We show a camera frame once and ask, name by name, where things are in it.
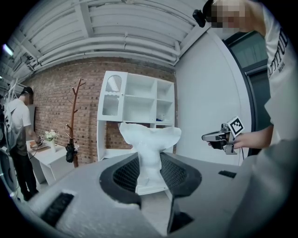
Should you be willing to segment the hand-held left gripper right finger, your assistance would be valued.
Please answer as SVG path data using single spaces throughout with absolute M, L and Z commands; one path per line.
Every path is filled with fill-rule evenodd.
M 202 175 L 196 168 L 163 152 L 160 159 L 160 174 L 173 198 L 188 197 L 201 184 Z

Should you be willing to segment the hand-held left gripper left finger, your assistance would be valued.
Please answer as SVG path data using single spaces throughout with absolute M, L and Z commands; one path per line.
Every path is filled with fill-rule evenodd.
M 101 173 L 99 182 L 102 190 L 113 200 L 141 207 L 141 198 L 135 192 L 139 175 L 138 154 L 127 154 L 126 158 L 106 168 Z

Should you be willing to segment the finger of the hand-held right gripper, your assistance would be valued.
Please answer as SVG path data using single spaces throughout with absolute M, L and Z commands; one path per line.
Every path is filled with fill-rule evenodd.
M 224 146 L 224 132 L 217 131 L 202 136 L 202 140 L 210 144 L 213 149 L 222 150 Z

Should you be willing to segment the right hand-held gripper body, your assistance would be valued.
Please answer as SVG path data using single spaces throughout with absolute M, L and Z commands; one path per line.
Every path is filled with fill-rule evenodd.
M 234 150 L 234 143 L 236 137 L 240 135 L 244 130 L 244 126 L 238 116 L 233 117 L 226 123 L 221 124 L 221 138 L 223 139 L 222 142 L 222 149 L 227 155 L 236 155 L 237 153 Z

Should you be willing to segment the person's right hand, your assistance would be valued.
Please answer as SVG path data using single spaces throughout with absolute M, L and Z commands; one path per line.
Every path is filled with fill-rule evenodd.
M 246 146 L 245 141 L 246 141 L 245 137 L 243 136 L 236 137 L 235 143 L 234 143 L 234 149 L 236 150 L 236 149 L 245 147 Z

